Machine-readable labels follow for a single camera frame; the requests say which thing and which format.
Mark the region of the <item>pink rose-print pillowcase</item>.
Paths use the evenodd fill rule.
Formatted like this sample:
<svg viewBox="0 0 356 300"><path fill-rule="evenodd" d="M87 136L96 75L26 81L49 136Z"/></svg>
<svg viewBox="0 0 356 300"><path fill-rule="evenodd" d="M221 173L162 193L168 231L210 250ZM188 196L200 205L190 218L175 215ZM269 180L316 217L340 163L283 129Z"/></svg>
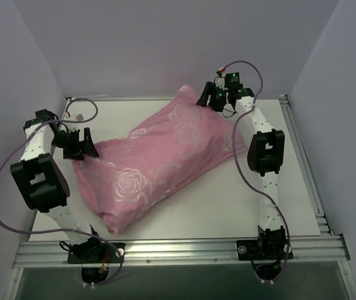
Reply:
<svg viewBox="0 0 356 300"><path fill-rule="evenodd" d="M246 151L219 113L196 104L190 86L125 136L96 144L99 157L74 161L79 192L116 236L152 206L234 154Z"/></svg>

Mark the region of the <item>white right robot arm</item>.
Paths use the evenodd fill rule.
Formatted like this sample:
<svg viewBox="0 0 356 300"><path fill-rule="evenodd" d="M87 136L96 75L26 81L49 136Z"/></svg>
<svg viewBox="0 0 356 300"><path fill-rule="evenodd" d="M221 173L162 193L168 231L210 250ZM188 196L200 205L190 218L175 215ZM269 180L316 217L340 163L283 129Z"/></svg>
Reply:
<svg viewBox="0 0 356 300"><path fill-rule="evenodd" d="M254 251L263 258L281 253L287 245L288 229L278 207L278 175L284 161L285 134L274 128L257 107L256 95L242 84L207 82L197 101L198 106L210 107L221 113L227 104L238 114L234 134L250 133L247 165L258 179L259 187L245 183L258 194L260 213L258 237Z"/></svg>

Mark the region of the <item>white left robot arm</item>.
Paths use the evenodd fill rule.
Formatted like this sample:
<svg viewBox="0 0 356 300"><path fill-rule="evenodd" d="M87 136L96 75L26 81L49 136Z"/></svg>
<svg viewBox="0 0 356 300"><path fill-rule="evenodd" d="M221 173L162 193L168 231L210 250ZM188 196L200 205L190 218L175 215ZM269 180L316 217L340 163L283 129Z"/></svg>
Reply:
<svg viewBox="0 0 356 300"><path fill-rule="evenodd" d="M106 245L89 224L81 224L67 203L69 185L51 154L52 148L62 149L63 158L81 162L86 157L98 158L88 127L77 128L84 118L67 115L69 124L59 128L57 116L47 109L36 111L34 119L23 129L27 145L19 162L10 166L11 175L29 209L37 210L66 229L69 238L60 247L68 252L68 263L99 263L106 255Z"/></svg>

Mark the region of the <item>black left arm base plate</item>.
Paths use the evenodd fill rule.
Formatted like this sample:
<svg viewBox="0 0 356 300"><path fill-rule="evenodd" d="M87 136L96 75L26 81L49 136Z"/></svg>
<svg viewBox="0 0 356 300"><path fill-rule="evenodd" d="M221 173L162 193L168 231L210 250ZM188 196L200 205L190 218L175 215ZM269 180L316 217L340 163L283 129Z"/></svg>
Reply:
<svg viewBox="0 0 356 300"><path fill-rule="evenodd" d="M114 248L98 240L73 245L67 257L68 264L120 263L123 260Z"/></svg>

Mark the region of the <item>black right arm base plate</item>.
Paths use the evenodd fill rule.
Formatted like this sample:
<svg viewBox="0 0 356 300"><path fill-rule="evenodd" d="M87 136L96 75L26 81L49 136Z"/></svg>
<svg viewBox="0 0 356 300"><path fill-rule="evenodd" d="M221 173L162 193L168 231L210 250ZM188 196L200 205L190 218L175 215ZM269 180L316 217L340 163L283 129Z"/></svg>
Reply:
<svg viewBox="0 0 356 300"><path fill-rule="evenodd" d="M285 240L237 240L235 245L240 261L276 261L286 258Z"/></svg>

